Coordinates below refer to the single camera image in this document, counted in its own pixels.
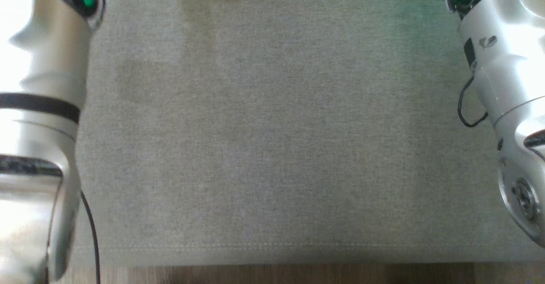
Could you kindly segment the large grey fabric ottoman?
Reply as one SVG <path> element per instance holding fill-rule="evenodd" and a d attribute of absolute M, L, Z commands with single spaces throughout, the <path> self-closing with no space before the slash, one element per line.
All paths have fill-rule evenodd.
<path fill-rule="evenodd" d="M 103 268 L 544 260 L 445 0 L 107 0 L 77 160 Z"/>

